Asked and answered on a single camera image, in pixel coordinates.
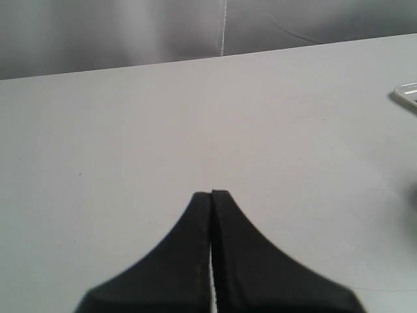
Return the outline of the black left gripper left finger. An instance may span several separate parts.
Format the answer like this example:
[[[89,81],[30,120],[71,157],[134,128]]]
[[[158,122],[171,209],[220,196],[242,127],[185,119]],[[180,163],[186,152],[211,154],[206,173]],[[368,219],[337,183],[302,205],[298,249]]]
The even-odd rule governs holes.
[[[210,312],[210,210],[210,194],[193,194],[164,239],[123,273],[90,289],[77,312]]]

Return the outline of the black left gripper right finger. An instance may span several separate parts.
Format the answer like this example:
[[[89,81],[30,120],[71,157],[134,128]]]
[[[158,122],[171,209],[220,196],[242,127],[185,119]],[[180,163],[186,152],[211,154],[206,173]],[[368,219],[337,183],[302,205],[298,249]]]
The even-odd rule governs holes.
[[[275,247],[226,190],[211,193],[210,241],[218,312],[363,312],[349,288]]]

